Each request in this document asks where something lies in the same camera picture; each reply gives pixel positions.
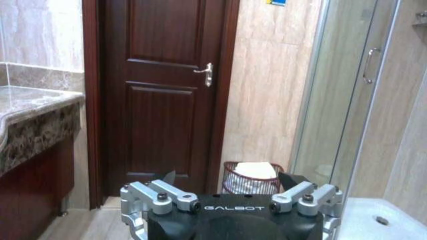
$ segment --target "wooden cabinet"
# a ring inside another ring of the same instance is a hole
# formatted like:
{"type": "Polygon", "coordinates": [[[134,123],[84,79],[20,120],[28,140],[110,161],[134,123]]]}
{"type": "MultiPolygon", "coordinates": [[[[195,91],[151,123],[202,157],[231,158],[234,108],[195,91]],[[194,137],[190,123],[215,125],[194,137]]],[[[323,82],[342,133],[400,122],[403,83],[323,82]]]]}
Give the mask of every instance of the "wooden cabinet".
{"type": "Polygon", "coordinates": [[[0,240],[38,239],[75,185],[68,137],[0,177],[0,240]]]}

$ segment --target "black bolt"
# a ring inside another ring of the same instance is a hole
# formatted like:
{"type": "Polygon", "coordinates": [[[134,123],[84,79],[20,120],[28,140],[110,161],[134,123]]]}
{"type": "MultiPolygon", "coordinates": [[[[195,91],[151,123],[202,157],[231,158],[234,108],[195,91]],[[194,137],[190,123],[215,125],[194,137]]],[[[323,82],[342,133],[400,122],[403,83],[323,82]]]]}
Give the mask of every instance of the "black bolt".
{"type": "Polygon", "coordinates": [[[312,203],[315,198],[314,198],[314,195],[311,194],[304,194],[304,196],[302,196],[302,200],[306,202],[306,203],[312,203]]]}
{"type": "Polygon", "coordinates": [[[274,214],[278,214],[280,212],[280,205],[276,202],[270,203],[270,211],[274,214]]]}
{"type": "Polygon", "coordinates": [[[191,211],[192,213],[196,213],[196,212],[200,211],[200,209],[202,209],[202,204],[200,204],[199,201],[195,201],[195,202],[191,204],[191,206],[190,206],[190,211],[191,211]]]}
{"type": "Polygon", "coordinates": [[[166,192],[159,192],[158,194],[158,200],[164,201],[168,199],[168,194],[166,192]]]}

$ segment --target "glass panel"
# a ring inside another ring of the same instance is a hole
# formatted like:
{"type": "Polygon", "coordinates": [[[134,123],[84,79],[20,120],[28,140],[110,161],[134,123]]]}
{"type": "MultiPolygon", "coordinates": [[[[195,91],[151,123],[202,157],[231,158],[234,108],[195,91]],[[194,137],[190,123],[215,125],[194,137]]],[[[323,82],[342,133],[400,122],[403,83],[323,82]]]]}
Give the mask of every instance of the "glass panel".
{"type": "Polygon", "coordinates": [[[352,175],[396,0],[331,0],[294,173],[346,190],[352,175]],[[370,64],[368,52],[372,51],[370,64]]]}
{"type": "Polygon", "coordinates": [[[330,182],[376,0],[331,0],[294,173],[330,182]]]}
{"type": "MultiPolygon", "coordinates": [[[[386,41],[391,29],[392,17],[396,8],[396,0],[379,0],[375,7],[375,14],[368,33],[364,53],[372,48],[379,48],[382,54],[374,54],[366,71],[366,77],[374,78],[379,75],[380,61],[384,57],[386,41]]],[[[356,85],[354,88],[348,117],[344,125],[340,145],[338,149],[335,168],[332,171],[331,183],[347,190],[352,176],[356,155],[360,147],[362,135],[366,127],[366,120],[370,111],[374,84],[366,84],[363,79],[363,69],[368,54],[364,54],[362,70],[359,72],[356,85]]]]}

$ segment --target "wicker basket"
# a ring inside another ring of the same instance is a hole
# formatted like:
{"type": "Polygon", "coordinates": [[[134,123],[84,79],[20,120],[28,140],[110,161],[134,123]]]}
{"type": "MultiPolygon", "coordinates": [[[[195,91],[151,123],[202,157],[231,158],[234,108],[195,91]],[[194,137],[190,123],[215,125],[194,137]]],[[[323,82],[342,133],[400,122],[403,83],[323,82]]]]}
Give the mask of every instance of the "wicker basket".
{"type": "Polygon", "coordinates": [[[267,194],[272,195],[280,191],[279,172],[283,172],[280,165],[271,163],[275,171],[275,178],[259,179],[240,175],[235,172],[239,162],[224,162],[224,177],[222,181],[223,194],[267,194]]]}

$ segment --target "door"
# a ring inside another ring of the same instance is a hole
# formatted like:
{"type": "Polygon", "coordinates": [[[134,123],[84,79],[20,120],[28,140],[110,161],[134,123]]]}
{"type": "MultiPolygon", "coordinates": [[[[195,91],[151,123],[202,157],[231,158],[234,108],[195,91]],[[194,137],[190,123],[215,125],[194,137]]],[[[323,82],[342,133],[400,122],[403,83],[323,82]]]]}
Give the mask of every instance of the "door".
{"type": "Polygon", "coordinates": [[[331,0],[294,173],[346,191],[384,58],[396,0],[331,0]]]}
{"type": "Polygon", "coordinates": [[[226,0],[107,0],[103,13],[106,193],[176,170],[203,193],[226,0]],[[212,66],[212,84],[207,73],[212,66]]]}

